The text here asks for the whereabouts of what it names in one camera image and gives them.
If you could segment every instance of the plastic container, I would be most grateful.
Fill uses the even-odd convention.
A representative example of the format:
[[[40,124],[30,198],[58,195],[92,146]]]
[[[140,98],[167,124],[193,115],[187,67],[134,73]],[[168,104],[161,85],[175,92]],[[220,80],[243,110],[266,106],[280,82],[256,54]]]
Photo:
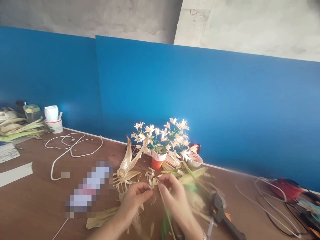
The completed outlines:
[[[44,115],[46,116],[46,120],[48,122],[56,122],[58,121],[59,109],[58,106],[49,106],[44,108]]]
[[[47,120],[44,120],[44,121],[48,125],[51,132],[53,132],[53,133],[63,132],[62,119],[59,119],[56,122],[48,122]]]
[[[166,159],[167,154],[159,154],[153,150],[151,155],[152,155],[152,160],[151,160],[152,169],[154,170],[159,169],[163,161]]]
[[[189,161],[187,161],[187,165],[188,165],[188,167],[200,167],[200,165],[203,163],[203,159],[200,157],[200,156],[198,156],[198,158],[197,158],[197,161],[194,161],[194,160],[189,160]]]

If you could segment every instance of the black tool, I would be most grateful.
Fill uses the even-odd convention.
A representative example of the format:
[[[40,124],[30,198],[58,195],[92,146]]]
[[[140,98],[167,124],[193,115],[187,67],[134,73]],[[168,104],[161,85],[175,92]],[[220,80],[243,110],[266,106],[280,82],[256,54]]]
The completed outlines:
[[[229,219],[225,215],[222,199],[218,193],[214,193],[212,195],[212,204],[210,205],[209,214],[214,218],[216,223],[223,223],[227,227],[233,239],[247,240],[246,236],[243,233],[239,232],[239,230],[233,225],[232,222],[229,221]]]

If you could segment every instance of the white cable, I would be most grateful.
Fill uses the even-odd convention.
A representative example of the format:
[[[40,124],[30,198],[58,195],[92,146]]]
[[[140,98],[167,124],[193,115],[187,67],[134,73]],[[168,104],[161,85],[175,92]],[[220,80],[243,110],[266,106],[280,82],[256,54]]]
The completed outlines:
[[[61,229],[63,228],[63,226],[66,224],[66,222],[68,221],[69,218],[67,218],[67,220],[64,222],[64,224],[62,224],[61,228],[59,229],[59,231],[57,232],[57,234],[53,237],[52,240],[54,240],[56,238],[56,236],[59,234],[59,232],[61,231]]]
[[[71,134],[83,134],[83,136],[80,137],[80,138],[76,141],[76,143],[74,143],[73,145],[68,145],[68,144],[64,143],[63,140],[64,140],[66,137],[70,137],[69,135],[71,135]],[[52,181],[57,181],[57,180],[60,180],[60,179],[61,179],[61,177],[60,177],[60,178],[53,178],[53,168],[54,168],[54,164],[56,163],[56,161],[57,161],[59,158],[61,158],[63,155],[65,155],[67,152],[70,151],[72,157],[83,157],[83,156],[88,156],[88,155],[94,154],[99,148],[102,147],[103,140],[102,140],[102,136],[100,136],[101,145],[100,145],[100,147],[98,147],[94,152],[89,153],[89,154],[85,154],[85,155],[81,155],[81,156],[74,156],[74,155],[72,154],[72,148],[73,148],[76,144],[78,144],[78,143],[80,143],[80,142],[83,142],[83,141],[86,141],[86,140],[91,140],[91,141],[93,141],[92,138],[81,140],[81,139],[82,139],[83,137],[85,137],[85,136],[86,136],[86,135],[85,135],[84,133],[70,133],[70,134],[68,134],[68,135],[66,135],[66,136],[59,136],[59,137],[63,137],[63,139],[61,140],[61,142],[62,142],[64,145],[69,146],[69,147],[67,147],[67,148],[47,147],[47,144],[48,144],[51,140],[56,139],[56,138],[59,138],[59,137],[52,138],[52,139],[50,139],[50,140],[46,143],[46,145],[45,145],[46,148],[58,148],[58,149],[61,149],[61,150],[67,149],[67,151],[65,151],[63,154],[61,154],[61,155],[60,155],[58,158],[56,158],[56,160],[54,160],[53,163],[52,163],[51,173],[50,173],[50,178],[51,178]]]
[[[262,180],[262,179],[260,179],[260,178],[258,178],[258,177],[255,177],[256,179],[258,179],[258,180],[261,180],[261,181],[263,181],[263,182],[266,182],[266,183],[268,183],[268,184],[270,184],[270,185],[272,185],[272,186],[274,186],[273,184],[271,184],[271,183],[269,183],[269,182],[267,182],[267,181],[265,181],[265,180]],[[253,202],[254,204],[257,204],[259,207],[261,207],[266,213],[268,213],[271,217],[273,217],[277,222],[279,222],[283,227],[285,227],[290,233],[292,233],[295,237],[297,237],[297,238],[301,238],[301,234],[299,233],[299,235],[297,235],[297,234],[295,234],[293,231],[291,231],[287,226],[285,226],[280,220],[278,220],[276,217],[274,217],[269,211],[267,211],[263,206],[261,206],[258,202],[256,202],[256,201],[254,201],[254,200],[252,200],[252,199],[250,199],[250,198],[248,198],[246,195],[244,195],[240,190],[239,190],[239,188],[238,188],[238,185],[237,185],[237,181],[235,182],[235,187],[236,187],[236,189],[239,191],[239,193],[241,193],[241,195],[242,196],[244,196],[246,199],[248,199],[250,202]],[[283,196],[284,196],[284,198],[285,199],[287,199],[286,198],[286,195],[285,195],[285,193],[281,190],[281,192],[283,193]],[[277,208],[275,208],[273,205],[271,205],[270,203],[269,203],[269,205],[271,206],[271,207],[273,207],[274,209],[276,209],[277,211],[279,211],[280,213],[282,213],[280,210],[278,210]],[[296,228],[296,226],[289,220],[289,222],[293,225],[293,227],[297,230],[297,232],[299,232],[299,230]]]

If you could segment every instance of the paper cup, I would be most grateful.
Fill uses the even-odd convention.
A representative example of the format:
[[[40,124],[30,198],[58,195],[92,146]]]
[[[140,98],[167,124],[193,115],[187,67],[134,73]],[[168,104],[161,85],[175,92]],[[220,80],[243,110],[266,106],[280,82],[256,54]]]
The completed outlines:
[[[152,160],[151,160],[152,169],[154,170],[159,169],[163,161],[166,159],[167,154],[159,154],[153,150],[151,155],[152,155]]]
[[[48,125],[49,129],[53,133],[61,133],[63,132],[62,128],[62,119],[59,119],[56,122],[47,122],[47,120],[44,120],[45,123]]]

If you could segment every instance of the white container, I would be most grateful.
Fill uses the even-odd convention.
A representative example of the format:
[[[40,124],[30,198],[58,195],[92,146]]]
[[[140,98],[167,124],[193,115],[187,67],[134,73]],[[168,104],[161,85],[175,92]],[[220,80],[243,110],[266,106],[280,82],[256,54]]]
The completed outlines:
[[[44,115],[46,116],[46,120],[48,122],[56,122],[58,121],[59,109],[58,106],[49,106],[44,108]]]
[[[200,167],[202,163],[203,163],[203,159],[200,156],[198,156],[197,161],[194,161],[194,160],[187,161],[188,167]]]
[[[59,119],[56,122],[48,122],[47,120],[44,120],[44,121],[48,125],[49,129],[51,130],[51,132],[53,132],[53,133],[61,133],[61,132],[63,132],[62,119]]]

